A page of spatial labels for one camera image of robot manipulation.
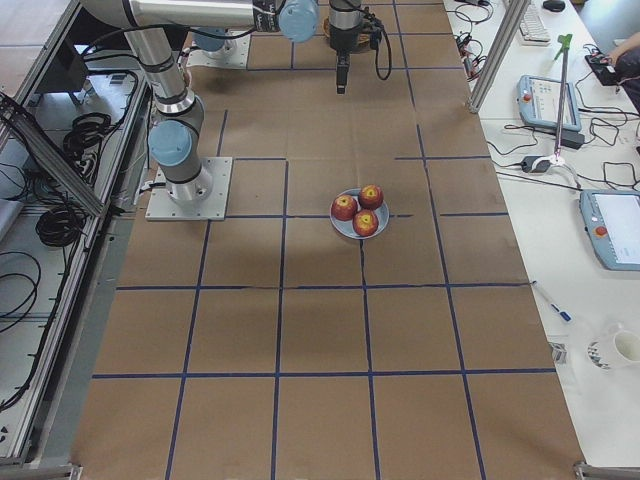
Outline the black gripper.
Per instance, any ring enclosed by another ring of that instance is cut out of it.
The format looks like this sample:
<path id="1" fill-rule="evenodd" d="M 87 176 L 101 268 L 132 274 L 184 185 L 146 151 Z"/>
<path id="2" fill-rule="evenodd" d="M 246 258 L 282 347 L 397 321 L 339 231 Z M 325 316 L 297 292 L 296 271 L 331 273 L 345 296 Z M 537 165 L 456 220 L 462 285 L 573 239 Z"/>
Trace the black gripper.
<path id="1" fill-rule="evenodd" d="M 348 83 L 348 54 L 358 42 L 362 30 L 361 2 L 359 0 L 329 1 L 330 46 L 336 55 L 336 93 L 345 94 Z"/>

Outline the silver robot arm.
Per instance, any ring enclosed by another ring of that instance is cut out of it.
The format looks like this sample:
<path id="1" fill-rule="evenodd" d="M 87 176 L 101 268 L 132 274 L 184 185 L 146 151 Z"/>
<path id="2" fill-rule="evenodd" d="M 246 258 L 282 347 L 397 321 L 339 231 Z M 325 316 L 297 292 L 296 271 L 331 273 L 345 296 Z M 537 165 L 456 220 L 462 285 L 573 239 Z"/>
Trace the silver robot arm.
<path id="1" fill-rule="evenodd" d="M 279 32 L 294 43 L 309 40 L 320 22 L 315 1 L 85 1 L 96 19 L 121 29 L 150 83 L 162 116 L 149 151 L 177 202 L 205 198 L 213 186 L 197 154 L 204 106 L 187 85 L 165 29 L 192 27 L 199 35 L 230 28 Z"/>
<path id="2" fill-rule="evenodd" d="M 193 34 L 195 45 L 210 54 L 229 53 L 236 47 L 234 39 L 228 39 L 228 30 L 224 28 L 201 28 Z"/>

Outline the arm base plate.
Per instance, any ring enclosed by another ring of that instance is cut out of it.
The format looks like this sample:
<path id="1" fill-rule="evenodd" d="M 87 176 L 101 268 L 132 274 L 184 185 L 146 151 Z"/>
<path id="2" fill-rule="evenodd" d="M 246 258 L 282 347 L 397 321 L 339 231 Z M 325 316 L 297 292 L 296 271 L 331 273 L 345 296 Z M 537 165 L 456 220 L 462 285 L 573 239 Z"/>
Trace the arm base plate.
<path id="1" fill-rule="evenodd" d="M 149 221 L 224 221 L 232 178 L 232 157 L 204 157 L 193 181 L 172 183 L 158 168 L 147 204 Z"/>
<path id="2" fill-rule="evenodd" d="M 250 38 L 234 39 L 236 47 L 229 53 L 210 54 L 200 50 L 192 40 L 191 46 L 183 51 L 187 67 L 209 67 L 218 69 L 245 69 L 249 56 Z"/>

